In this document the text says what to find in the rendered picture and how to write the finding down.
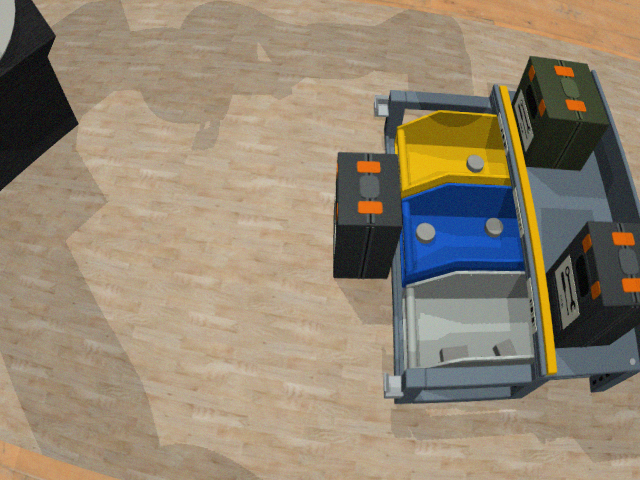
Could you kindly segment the grey open bin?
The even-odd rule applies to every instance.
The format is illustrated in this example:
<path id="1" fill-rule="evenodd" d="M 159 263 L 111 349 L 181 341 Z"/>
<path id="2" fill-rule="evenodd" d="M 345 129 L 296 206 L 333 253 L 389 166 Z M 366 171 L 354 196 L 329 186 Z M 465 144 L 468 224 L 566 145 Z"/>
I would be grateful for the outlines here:
<path id="1" fill-rule="evenodd" d="M 408 284 L 402 318 L 404 371 L 535 361 L 525 271 L 455 271 Z M 495 356 L 509 338 L 517 355 Z M 440 361 L 441 348 L 462 345 L 469 357 Z"/>

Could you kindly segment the blue bin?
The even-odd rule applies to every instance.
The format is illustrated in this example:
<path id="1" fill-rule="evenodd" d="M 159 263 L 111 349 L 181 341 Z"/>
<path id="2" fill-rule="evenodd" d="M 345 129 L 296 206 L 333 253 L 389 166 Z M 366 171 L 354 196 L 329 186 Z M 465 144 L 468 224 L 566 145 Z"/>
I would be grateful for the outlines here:
<path id="1" fill-rule="evenodd" d="M 401 203 L 402 288 L 455 271 L 525 271 L 511 186 L 446 183 Z M 503 223 L 496 238 L 484 230 L 490 218 Z M 421 223 L 433 225 L 432 242 L 416 239 Z"/>

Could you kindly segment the yellow open bin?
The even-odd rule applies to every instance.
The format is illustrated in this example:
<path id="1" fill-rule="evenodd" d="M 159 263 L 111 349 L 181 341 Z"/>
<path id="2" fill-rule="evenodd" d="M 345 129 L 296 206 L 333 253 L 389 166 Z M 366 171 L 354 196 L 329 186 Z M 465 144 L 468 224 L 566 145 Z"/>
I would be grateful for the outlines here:
<path id="1" fill-rule="evenodd" d="M 511 186 L 497 115 L 438 110 L 398 126 L 394 146 L 401 201 L 446 183 Z M 479 173 L 466 166 L 472 154 Z"/>

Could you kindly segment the grey metal shelf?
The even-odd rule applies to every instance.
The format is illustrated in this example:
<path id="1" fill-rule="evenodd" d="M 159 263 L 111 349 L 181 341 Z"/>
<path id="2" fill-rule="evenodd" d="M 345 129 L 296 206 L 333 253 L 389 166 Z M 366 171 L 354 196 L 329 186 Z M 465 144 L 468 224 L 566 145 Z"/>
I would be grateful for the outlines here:
<path id="1" fill-rule="evenodd" d="M 591 75 L 610 125 L 581 171 L 526 167 L 545 274 L 587 221 L 640 223 L 640 202 L 625 152 L 596 71 L 591 70 Z M 389 95 L 375 94 L 375 117 L 386 117 L 385 154 L 395 154 L 396 131 L 403 125 L 405 109 L 497 115 L 520 233 L 535 362 L 404 371 L 402 295 L 405 288 L 402 288 L 399 238 L 391 266 L 394 375 L 397 376 L 384 373 L 384 399 L 394 399 L 394 404 L 520 399 L 549 380 L 588 377 L 591 393 L 604 392 L 639 373 L 640 324 L 610 345 L 555 348 L 557 373 L 547 375 L 526 212 L 498 84 L 493 85 L 490 97 L 401 90 L 390 90 Z"/>

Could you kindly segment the yellow flat bar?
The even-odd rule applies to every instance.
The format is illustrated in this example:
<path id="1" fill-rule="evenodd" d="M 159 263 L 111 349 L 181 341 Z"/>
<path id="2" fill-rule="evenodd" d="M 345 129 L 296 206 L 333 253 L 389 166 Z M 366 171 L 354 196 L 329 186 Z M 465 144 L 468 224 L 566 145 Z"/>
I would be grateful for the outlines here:
<path id="1" fill-rule="evenodd" d="M 516 160 L 516 165 L 517 165 L 517 170 L 518 170 L 518 175 L 519 175 L 519 180 L 520 180 L 520 185 L 522 190 L 522 196 L 524 201 L 524 207 L 526 212 L 526 218 L 527 218 L 527 224 L 528 224 L 528 230 L 529 230 L 529 236 L 530 236 L 530 242 L 531 242 L 531 248 L 532 248 L 532 255 L 533 255 L 533 261 L 534 261 L 536 282 L 537 282 L 538 297 L 539 297 L 543 340 L 544 340 L 544 350 L 545 350 L 545 360 L 546 360 L 546 371 L 547 371 L 547 375 L 554 375 L 555 373 L 557 373 L 557 365 L 556 365 L 553 328 L 552 328 L 545 268 L 544 268 L 537 220 L 535 215 L 535 209 L 534 209 L 527 169 L 525 165 L 525 160 L 523 156 L 523 151 L 521 147 L 521 142 L 520 142 L 507 86 L 499 86 L 499 91 L 500 91 L 500 95 L 501 95 L 501 99 L 502 99 L 502 103 L 505 111 L 505 116 L 508 124 L 508 129 L 511 137 L 511 142 L 513 146 L 515 160 Z"/>

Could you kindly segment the grey metal disc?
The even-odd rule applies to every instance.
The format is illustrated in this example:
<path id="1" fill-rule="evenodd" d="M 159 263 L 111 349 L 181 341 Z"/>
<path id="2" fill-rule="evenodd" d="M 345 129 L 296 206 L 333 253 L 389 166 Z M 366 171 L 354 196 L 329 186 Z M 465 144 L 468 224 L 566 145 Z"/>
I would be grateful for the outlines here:
<path id="1" fill-rule="evenodd" d="M 431 224 L 422 223 L 418 225 L 415 232 L 416 239 L 424 244 L 432 242 L 435 236 L 435 229 Z"/>
<path id="2" fill-rule="evenodd" d="M 492 237 L 492 238 L 496 238 L 498 236 L 500 236 L 500 234 L 503 231 L 503 224 L 502 222 L 497 219 L 497 218 L 490 218 L 487 220 L 485 226 L 484 226 L 484 230 L 485 233 Z"/>
<path id="3" fill-rule="evenodd" d="M 468 157 L 466 166 L 469 171 L 479 173 L 484 167 L 484 160 L 478 155 L 471 155 Z"/>

